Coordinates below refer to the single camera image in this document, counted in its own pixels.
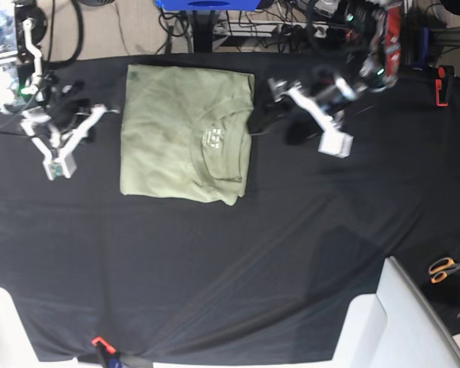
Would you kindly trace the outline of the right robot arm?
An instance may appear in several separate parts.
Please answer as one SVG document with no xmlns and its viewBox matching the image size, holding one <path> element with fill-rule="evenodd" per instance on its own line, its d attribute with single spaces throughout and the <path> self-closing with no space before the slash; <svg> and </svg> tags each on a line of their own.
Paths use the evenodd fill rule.
<svg viewBox="0 0 460 368">
<path fill-rule="evenodd" d="M 27 137 L 48 149 L 62 148 L 72 139 L 91 141 L 87 120 L 93 113 L 77 94 L 76 80 L 58 87 L 55 71 L 71 66 L 84 46 L 84 17 L 79 2 L 72 3 L 77 20 L 77 44 L 64 61 L 53 61 L 43 51 L 44 37 L 54 37 L 54 15 L 46 15 L 36 1 L 0 1 L 0 135 Z"/>
</svg>

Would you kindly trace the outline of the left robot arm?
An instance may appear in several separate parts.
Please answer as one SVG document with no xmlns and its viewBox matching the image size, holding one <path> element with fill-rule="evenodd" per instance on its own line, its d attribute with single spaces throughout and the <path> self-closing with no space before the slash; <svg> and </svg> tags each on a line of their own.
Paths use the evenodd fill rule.
<svg viewBox="0 0 460 368">
<path fill-rule="evenodd" d="M 372 1 L 310 1 L 305 8 L 310 45 L 307 63 L 296 72 L 268 78 L 270 96 L 248 122 L 252 136 L 286 118 L 297 121 L 285 139 L 300 145 L 318 138 L 321 153 L 346 157 L 353 136 L 345 110 L 364 94 L 381 93 L 398 81 L 401 5 Z"/>
</svg>

